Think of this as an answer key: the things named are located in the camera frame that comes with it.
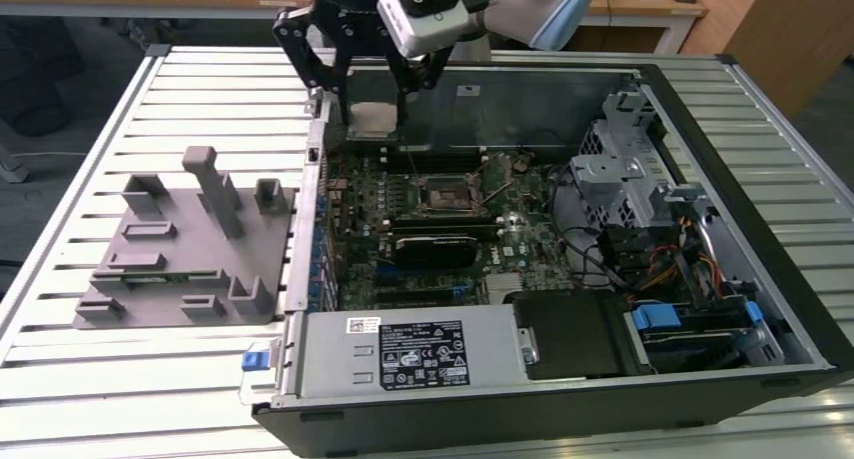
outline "red wire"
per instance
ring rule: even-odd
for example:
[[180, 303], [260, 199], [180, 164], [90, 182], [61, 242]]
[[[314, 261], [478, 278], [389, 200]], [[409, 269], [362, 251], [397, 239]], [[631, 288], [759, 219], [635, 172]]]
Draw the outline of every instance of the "red wire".
[[655, 256], [657, 256], [657, 253], [661, 251], [667, 251], [669, 249], [676, 249], [676, 246], [669, 245], [669, 246], [660, 246], [656, 247], [655, 250], [652, 251], [652, 254], [649, 254], [649, 270], [648, 272], [651, 273], [652, 270], [655, 269]]

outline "white label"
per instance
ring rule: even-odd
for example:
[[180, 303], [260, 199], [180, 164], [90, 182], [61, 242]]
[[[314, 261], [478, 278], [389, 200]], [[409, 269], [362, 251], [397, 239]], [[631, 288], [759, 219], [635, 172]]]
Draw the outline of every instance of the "white label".
[[465, 368], [464, 367], [448, 367], [444, 372], [445, 376], [464, 376]]
[[456, 97], [477, 97], [480, 95], [480, 86], [465, 85], [456, 86]]
[[378, 317], [348, 317], [346, 334], [365, 334], [378, 332]]

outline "sticker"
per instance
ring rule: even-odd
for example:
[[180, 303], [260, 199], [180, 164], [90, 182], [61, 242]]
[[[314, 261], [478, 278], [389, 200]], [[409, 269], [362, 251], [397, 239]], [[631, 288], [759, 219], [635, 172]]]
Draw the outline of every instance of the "sticker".
[[365, 334], [378, 332], [378, 317], [348, 317], [346, 334]]
[[378, 351], [386, 391], [469, 384], [461, 321], [384, 324]]
[[456, 86], [456, 97], [477, 97], [480, 95], [480, 86], [465, 85]]

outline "floor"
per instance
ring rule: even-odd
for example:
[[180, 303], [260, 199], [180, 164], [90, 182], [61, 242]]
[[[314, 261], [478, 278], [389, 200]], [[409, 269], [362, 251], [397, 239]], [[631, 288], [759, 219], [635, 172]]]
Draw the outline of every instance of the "floor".
[[[58, 84], [74, 120], [57, 133], [18, 137], [0, 122], [0, 138], [11, 153], [86, 152], [138, 66], [138, 46], [94, 19], [69, 19], [86, 70]], [[273, 45], [265, 21], [188, 21], [178, 24], [177, 43], [188, 45]], [[839, 67], [795, 126], [848, 187], [854, 187], [854, 65]], [[26, 156], [25, 184], [0, 182], [0, 259], [23, 260], [82, 161], [81, 156]], [[0, 294], [14, 269], [0, 267]]]

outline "robotic arm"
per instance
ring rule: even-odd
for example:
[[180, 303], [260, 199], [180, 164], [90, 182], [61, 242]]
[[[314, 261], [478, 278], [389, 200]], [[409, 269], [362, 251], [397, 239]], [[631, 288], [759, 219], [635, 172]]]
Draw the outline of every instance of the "robotic arm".
[[[575, 3], [583, 5], [583, 14], [589, 0]], [[469, 14], [488, 5], [489, 0], [313, 0], [309, 9], [278, 13], [273, 35], [305, 86], [337, 94], [344, 125], [349, 124], [346, 71], [352, 59], [384, 57], [397, 87], [400, 125], [406, 94], [434, 87], [453, 44], [469, 25]], [[308, 44], [310, 24], [334, 46], [330, 66], [322, 64]], [[569, 35], [575, 27], [577, 24], [571, 25]], [[409, 58], [417, 56], [412, 63]]]

